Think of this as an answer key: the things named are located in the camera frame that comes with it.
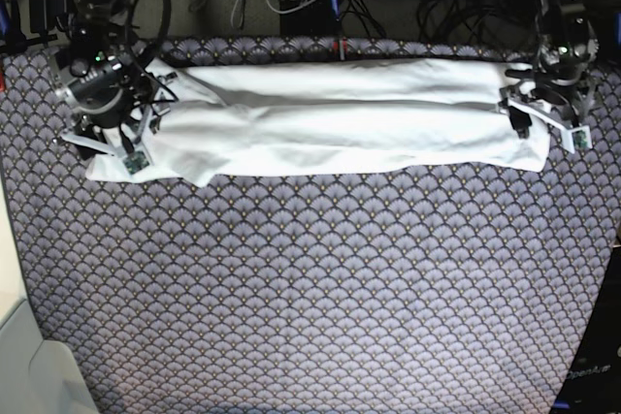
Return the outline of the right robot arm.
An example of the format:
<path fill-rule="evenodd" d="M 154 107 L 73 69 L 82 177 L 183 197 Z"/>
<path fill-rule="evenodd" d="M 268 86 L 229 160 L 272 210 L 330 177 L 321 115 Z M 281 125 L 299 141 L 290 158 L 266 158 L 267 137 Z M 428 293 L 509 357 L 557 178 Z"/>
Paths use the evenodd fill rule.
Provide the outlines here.
<path fill-rule="evenodd" d="M 84 160 L 111 157 L 127 175 L 151 166 L 145 135 L 179 99 L 147 70 L 171 23 L 172 0 L 161 1 L 157 35 L 144 43 L 133 25 L 140 0 L 74 0 L 69 43 L 49 58 L 56 96 L 71 110 L 63 141 Z"/>

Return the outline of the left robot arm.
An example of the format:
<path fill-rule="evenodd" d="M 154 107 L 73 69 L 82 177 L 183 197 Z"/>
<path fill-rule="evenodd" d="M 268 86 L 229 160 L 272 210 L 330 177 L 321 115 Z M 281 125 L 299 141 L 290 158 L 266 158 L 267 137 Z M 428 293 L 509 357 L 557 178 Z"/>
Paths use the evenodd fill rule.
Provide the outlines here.
<path fill-rule="evenodd" d="M 583 0 L 539 0 L 538 47 L 529 69 L 506 70 L 516 80 L 501 89 L 499 106 L 521 139 L 530 136 L 537 118 L 556 128 L 563 148 L 575 153 L 593 146 L 585 120 L 596 106 L 590 75 L 599 43 Z"/>

